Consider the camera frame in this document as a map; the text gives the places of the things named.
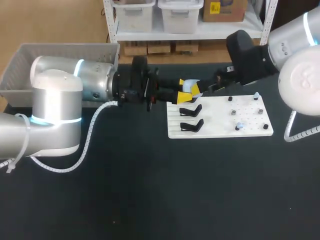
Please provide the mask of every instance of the black table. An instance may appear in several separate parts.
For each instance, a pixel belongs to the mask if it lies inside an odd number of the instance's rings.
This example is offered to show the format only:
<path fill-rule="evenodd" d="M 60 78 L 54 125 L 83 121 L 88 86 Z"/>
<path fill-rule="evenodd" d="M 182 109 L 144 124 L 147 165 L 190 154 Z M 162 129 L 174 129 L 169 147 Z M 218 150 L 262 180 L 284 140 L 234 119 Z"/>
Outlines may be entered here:
<path fill-rule="evenodd" d="M 217 64 L 160 65 L 160 76 L 209 78 Z M 270 137 L 169 139 L 166 105 L 103 111 L 87 157 L 75 171 L 49 172 L 29 158 L 0 170 L 3 240 L 319 239 L 320 134 L 283 139 L 291 110 L 277 76 L 215 95 L 258 91 Z M 94 109 L 83 110 L 77 153 L 43 158 L 56 168 L 81 155 Z M 31 114 L 30 109 L 9 112 Z M 298 115 L 293 133 L 319 118 Z"/>

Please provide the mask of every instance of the wooden floor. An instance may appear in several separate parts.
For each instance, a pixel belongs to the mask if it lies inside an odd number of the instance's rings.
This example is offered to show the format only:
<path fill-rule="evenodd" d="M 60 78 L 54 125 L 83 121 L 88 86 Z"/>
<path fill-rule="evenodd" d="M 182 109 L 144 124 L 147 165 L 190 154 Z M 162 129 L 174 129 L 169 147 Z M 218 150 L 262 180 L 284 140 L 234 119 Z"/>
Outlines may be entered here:
<path fill-rule="evenodd" d="M 103 0 L 1 0 L 0 74 L 22 43 L 105 43 L 108 29 L 101 16 Z M 120 63 L 131 57 L 121 56 Z M 194 56 L 151 56 L 152 64 L 228 62 L 224 43 L 199 47 Z M 3 100 L 0 97 L 0 111 Z"/>

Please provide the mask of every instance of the robotic arm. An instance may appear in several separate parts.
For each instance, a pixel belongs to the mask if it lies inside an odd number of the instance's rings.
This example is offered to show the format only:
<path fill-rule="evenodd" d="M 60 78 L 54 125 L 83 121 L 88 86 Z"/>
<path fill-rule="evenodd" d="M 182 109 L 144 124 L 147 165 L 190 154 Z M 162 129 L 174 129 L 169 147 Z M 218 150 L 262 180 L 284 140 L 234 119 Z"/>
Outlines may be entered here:
<path fill-rule="evenodd" d="M 146 102 L 150 111 L 157 101 L 173 104 L 192 101 L 205 91 L 216 91 L 232 83 L 250 84 L 278 72 L 280 95 L 293 109 L 286 141 L 317 133 L 318 127 L 314 127 L 304 134 L 289 137 L 295 111 L 320 115 L 319 24 L 320 7 L 271 32 L 268 44 L 262 46 L 254 46 L 245 31 L 237 31 L 226 40 L 232 65 L 219 69 L 212 79 L 192 80 L 192 83 L 159 79 L 157 70 L 149 70 L 145 57 L 135 57 L 130 76 L 125 77 L 110 63 L 40 56 L 30 71 L 31 118 L 0 114 L 0 132 L 5 136 L 0 139 L 0 159 L 9 159 L 0 163 L 0 168 L 9 165 L 10 172 L 20 158 L 31 157 L 47 170 L 70 172 L 84 159 L 95 120 L 103 108 Z M 79 161 L 67 169 L 44 165 L 36 157 L 65 156 L 79 148 L 82 100 L 104 104 L 91 120 Z"/>

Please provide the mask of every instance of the white pegboard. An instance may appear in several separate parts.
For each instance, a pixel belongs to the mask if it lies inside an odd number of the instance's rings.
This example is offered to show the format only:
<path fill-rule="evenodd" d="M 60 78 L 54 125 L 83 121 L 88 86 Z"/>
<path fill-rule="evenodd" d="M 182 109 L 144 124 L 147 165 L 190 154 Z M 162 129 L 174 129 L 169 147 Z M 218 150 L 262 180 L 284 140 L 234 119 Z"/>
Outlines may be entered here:
<path fill-rule="evenodd" d="M 180 114 L 180 108 L 195 110 L 201 104 L 202 110 L 197 117 Z M 175 105 L 167 103 L 168 136 L 171 139 L 206 139 L 271 136 L 274 133 L 264 101 L 261 96 L 254 100 L 253 95 L 199 97 L 194 103 Z M 196 125 L 200 119 L 204 124 L 199 132 L 181 131 L 180 123 Z M 236 130 L 237 123 L 244 128 Z"/>

